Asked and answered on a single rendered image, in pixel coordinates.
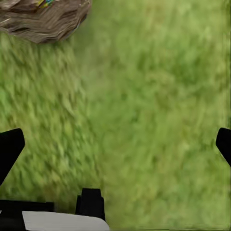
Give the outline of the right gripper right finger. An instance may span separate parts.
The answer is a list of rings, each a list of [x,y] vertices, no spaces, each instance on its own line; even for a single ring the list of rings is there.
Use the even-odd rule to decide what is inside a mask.
[[[220,128],[217,134],[216,146],[231,167],[231,130]]]

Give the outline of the wicker basket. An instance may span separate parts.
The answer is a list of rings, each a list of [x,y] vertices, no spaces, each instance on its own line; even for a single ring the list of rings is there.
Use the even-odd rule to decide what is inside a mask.
[[[43,7],[45,3],[49,6]],[[66,40],[84,22],[92,0],[0,0],[0,31],[38,44]]]

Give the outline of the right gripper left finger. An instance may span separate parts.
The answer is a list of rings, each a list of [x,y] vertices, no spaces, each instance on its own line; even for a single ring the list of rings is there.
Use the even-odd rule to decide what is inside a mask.
[[[0,186],[25,147],[20,128],[0,133]]]

